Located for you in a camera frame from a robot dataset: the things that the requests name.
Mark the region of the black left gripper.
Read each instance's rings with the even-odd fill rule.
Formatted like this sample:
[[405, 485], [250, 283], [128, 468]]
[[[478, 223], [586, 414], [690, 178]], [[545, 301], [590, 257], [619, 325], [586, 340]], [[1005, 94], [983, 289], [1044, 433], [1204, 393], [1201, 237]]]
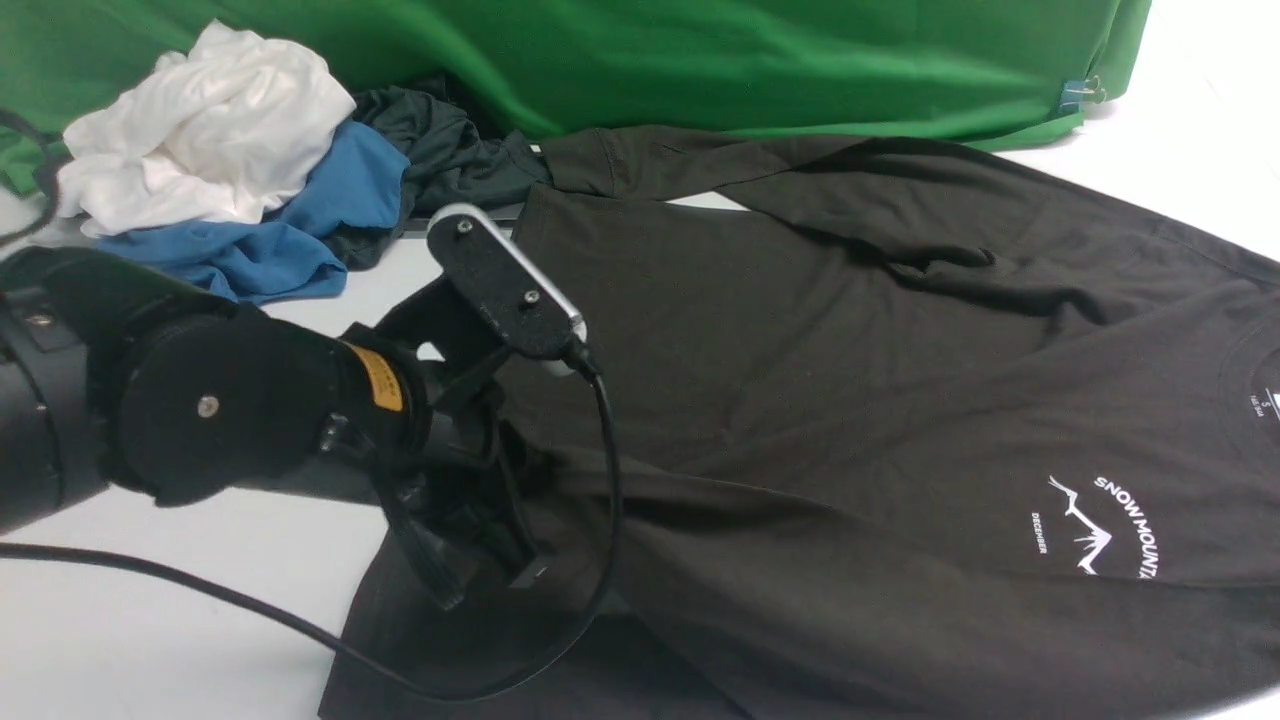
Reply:
[[442, 541], [493, 560], [509, 588], [543, 577], [553, 547], [535, 538], [517, 482], [538, 456], [499, 418], [495, 373], [512, 351], [447, 278], [376, 325], [332, 337], [274, 319], [271, 331], [324, 410], [306, 456], [270, 479], [271, 492], [381, 506], [443, 611], [466, 591]]

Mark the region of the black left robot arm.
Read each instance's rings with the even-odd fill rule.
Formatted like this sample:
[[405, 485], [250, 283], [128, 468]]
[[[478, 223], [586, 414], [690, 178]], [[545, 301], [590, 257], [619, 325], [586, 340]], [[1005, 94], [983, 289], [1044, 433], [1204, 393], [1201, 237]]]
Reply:
[[330, 337], [105, 252], [3, 264], [3, 530], [116, 486], [174, 509], [229, 488], [378, 506], [428, 593], [451, 546], [509, 582], [539, 548], [529, 455], [498, 418], [508, 340], [440, 275]]

